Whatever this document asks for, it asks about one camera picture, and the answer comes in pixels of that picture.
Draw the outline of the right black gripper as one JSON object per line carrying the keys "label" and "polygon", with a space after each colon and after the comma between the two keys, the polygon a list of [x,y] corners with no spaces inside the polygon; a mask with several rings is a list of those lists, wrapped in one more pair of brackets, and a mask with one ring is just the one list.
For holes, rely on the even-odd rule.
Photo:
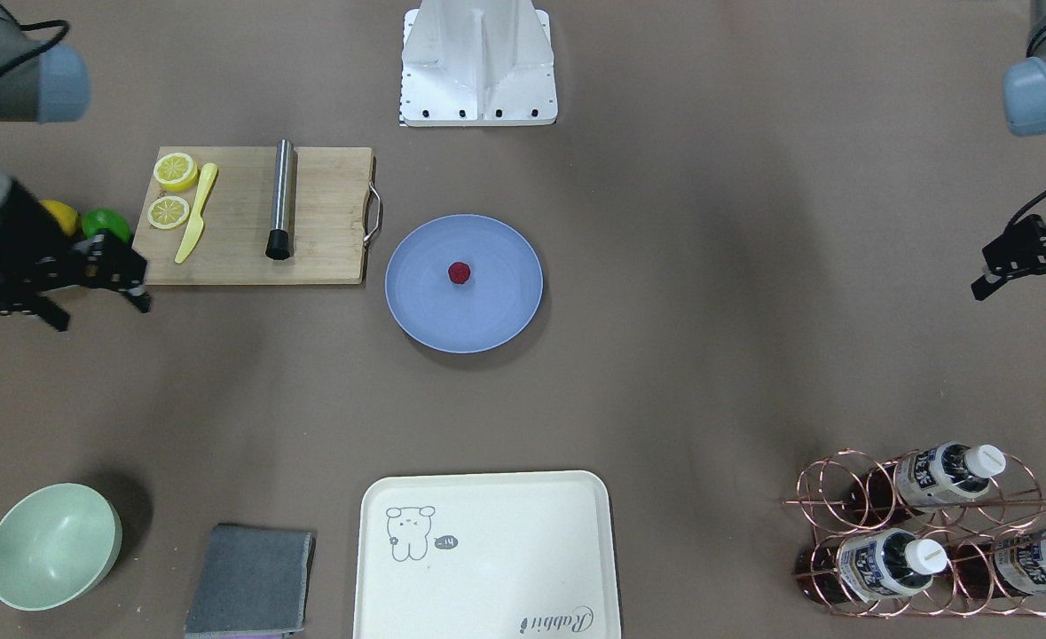
{"label": "right black gripper", "polygon": [[153,296],[145,286],[146,268],[130,244],[108,232],[68,238],[17,182],[1,201],[0,314],[35,315],[58,332],[68,330],[71,315],[47,295],[75,286],[117,292],[147,314]]}

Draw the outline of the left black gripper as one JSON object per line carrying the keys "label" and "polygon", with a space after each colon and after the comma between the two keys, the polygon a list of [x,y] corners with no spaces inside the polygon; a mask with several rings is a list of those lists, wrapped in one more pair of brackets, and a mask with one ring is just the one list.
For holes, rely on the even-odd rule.
{"label": "left black gripper", "polygon": [[1002,231],[982,249],[984,271],[971,284],[973,298],[984,302],[1010,279],[1046,274],[1046,223],[1029,214]]}

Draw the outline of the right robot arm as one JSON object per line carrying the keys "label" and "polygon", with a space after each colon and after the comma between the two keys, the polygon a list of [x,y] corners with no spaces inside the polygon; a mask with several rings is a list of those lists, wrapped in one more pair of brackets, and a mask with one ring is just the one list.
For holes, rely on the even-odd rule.
{"label": "right robot arm", "polygon": [[[0,4],[0,122],[75,122],[91,100],[85,62],[64,44],[68,21],[23,24]],[[0,314],[40,317],[67,330],[71,316],[51,300],[61,288],[104,288],[149,312],[147,263],[109,227],[92,236],[65,230],[0,165]]]}

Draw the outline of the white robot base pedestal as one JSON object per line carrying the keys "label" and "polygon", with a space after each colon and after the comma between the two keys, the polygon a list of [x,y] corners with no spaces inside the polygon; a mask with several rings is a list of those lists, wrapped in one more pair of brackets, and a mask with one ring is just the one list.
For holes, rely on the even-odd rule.
{"label": "white robot base pedestal", "polygon": [[401,125],[556,122],[551,20],[531,1],[422,1],[402,25]]}

